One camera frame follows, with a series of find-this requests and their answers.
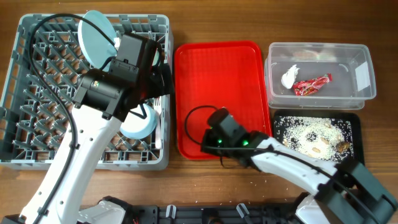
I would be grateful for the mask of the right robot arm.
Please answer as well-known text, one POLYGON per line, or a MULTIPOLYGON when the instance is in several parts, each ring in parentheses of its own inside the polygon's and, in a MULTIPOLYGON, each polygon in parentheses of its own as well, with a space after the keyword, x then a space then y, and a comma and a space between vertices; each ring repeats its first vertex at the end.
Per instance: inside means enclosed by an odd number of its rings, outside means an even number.
POLYGON ((247 132, 226 108, 207 120, 201 151, 237 160, 243 167, 277 175, 301 187, 314 201, 304 223, 388 223, 397 199, 360 162, 324 161, 289 149, 259 131, 247 132))

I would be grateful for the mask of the red snack wrapper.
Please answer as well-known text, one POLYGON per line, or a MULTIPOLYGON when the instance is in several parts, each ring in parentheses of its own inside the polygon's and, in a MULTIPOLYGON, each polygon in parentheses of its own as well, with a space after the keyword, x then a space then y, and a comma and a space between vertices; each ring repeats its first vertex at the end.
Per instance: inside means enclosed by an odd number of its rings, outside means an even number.
POLYGON ((318 92, 323 85, 330 83, 331 81, 332 74, 327 73, 324 76, 296 82, 293 84, 292 88, 297 96, 307 96, 318 92))

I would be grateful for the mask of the white plastic fork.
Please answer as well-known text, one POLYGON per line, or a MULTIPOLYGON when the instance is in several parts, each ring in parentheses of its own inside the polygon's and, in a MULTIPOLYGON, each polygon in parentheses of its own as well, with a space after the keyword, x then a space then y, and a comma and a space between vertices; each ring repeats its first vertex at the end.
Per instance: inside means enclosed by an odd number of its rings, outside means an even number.
POLYGON ((154 99, 153 109, 157 113, 157 126, 155 128, 155 148, 161 148, 161 114, 162 114, 162 105, 161 105, 161 97, 154 99))

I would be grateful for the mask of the light blue plate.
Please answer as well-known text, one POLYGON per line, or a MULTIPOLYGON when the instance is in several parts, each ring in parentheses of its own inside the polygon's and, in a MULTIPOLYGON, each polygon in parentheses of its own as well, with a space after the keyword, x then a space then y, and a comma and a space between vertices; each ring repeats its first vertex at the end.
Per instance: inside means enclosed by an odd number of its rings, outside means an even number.
POLYGON ((102 30, 113 44, 108 42, 94 27, 84 21, 78 25, 78 42, 81 52, 94 68, 100 68, 107 58, 117 55, 114 38, 118 37, 109 19, 99 11, 88 11, 83 18, 102 30))

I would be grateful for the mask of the white tissue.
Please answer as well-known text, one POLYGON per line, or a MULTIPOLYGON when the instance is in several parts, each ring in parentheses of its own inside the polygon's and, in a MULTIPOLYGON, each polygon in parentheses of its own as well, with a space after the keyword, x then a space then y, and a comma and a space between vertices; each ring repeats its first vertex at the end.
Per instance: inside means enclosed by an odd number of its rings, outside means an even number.
POLYGON ((281 83, 286 89, 291 89, 295 83, 299 68, 296 65, 291 66, 281 77, 281 83))

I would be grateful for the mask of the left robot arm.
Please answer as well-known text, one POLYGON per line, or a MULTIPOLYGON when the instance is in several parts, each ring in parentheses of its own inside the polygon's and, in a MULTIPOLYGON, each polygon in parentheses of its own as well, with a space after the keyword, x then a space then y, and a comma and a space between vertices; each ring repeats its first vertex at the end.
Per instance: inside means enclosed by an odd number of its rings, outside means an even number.
POLYGON ((83 74, 67 110, 69 126, 35 195, 20 214, 2 223, 78 223, 79 209, 99 159, 130 111, 149 98, 165 94, 161 45, 136 34, 124 34, 108 72, 83 74))

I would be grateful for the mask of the green bowl with leftovers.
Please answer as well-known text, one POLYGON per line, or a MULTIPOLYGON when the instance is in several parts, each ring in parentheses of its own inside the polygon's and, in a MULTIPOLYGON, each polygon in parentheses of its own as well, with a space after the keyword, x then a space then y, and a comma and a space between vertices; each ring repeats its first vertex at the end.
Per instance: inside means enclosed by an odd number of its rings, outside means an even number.
POLYGON ((159 51, 157 50, 157 51, 155 52, 155 55, 154 55, 154 59, 153 59, 153 62, 152 62, 152 66, 153 66, 153 67, 157 67, 158 64, 160 63, 160 61, 161 61, 161 59, 160 59, 160 53, 159 53, 159 51))

